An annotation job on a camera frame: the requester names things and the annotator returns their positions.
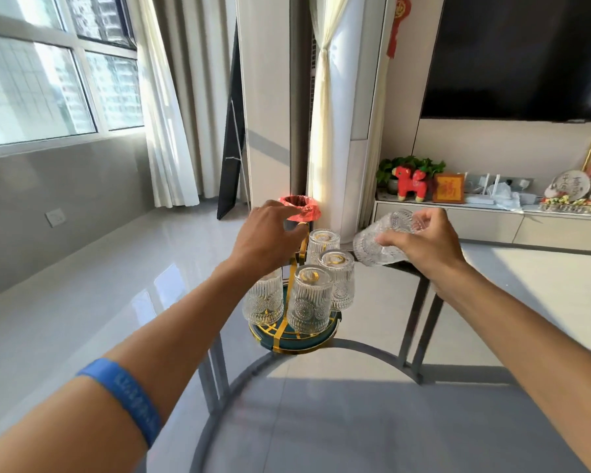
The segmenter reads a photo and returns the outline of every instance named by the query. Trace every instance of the red plastic bag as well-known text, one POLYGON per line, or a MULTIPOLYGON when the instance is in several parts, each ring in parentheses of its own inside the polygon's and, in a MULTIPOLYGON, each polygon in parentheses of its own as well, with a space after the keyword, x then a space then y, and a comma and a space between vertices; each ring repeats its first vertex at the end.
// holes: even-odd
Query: red plastic bag
POLYGON ((305 195, 288 195, 287 197, 281 197, 278 200, 285 206, 296 206, 302 208, 302 212, 300 214, 292 215, 288 221, 312 222, 317 221, 322 215, 317 201, 312 197, 305 195))

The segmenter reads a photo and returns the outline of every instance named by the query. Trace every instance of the forearm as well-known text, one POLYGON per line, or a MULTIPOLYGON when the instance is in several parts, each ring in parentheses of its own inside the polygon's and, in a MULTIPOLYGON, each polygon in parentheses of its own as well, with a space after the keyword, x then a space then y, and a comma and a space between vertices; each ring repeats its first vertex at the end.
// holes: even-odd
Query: forearm
POLYGON ((591 351, 471 267, 435 283, 591 469, 591 351))
MULTIPOLYGON (((141 384, 162 424, 255 280, 254 274, 223 263, 197 289, 104 355, 141 384)), ((0 473, 130 473, 146 451, 140 430, 118 401, 81 376, 0 438, 0 473)))

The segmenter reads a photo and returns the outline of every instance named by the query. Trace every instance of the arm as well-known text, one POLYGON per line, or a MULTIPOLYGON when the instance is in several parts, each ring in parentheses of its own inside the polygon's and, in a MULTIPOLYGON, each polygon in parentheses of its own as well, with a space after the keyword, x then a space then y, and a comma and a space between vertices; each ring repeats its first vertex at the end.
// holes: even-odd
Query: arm
MULTIPOLYGON (((141 384, 163 423, 245 292, 300 246, 306 229, 287 233, 282 227, 298 212, 275 201, 255 209, 232 255, 210 278, 104 355, 141 384)), ((80 376, 0 438, 0 473, 129 473, 146 451, 140 430, 117 400, 80 376)))
POLYGON ((443 209, 418 215, 425 231, 388 231, 378 242, 405 251, 591 469, 591 351, 466 263, 443 209))

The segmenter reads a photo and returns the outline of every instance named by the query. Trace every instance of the person's left hand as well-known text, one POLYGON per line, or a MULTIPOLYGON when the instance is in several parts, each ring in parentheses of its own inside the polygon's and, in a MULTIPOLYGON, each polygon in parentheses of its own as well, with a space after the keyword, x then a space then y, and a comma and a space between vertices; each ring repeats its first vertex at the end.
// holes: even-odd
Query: person's left hand
POLYGON ((286 265, 307 236, 305 224, 292 231, 283 227, 285 219, 299 213, 299 207, 283 206, 277 200, 255 207, 239 231, 229 260, 241 262, 257 280, 286 265))

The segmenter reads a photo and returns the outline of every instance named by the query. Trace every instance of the flat screen tv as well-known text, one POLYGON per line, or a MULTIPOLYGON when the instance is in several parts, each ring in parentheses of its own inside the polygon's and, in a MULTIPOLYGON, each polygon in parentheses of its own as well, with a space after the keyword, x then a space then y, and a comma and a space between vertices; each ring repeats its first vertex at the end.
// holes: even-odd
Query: flat screen tv
POLYGON ((422 117, 591 122, 591 0, 445 0, 422 117))

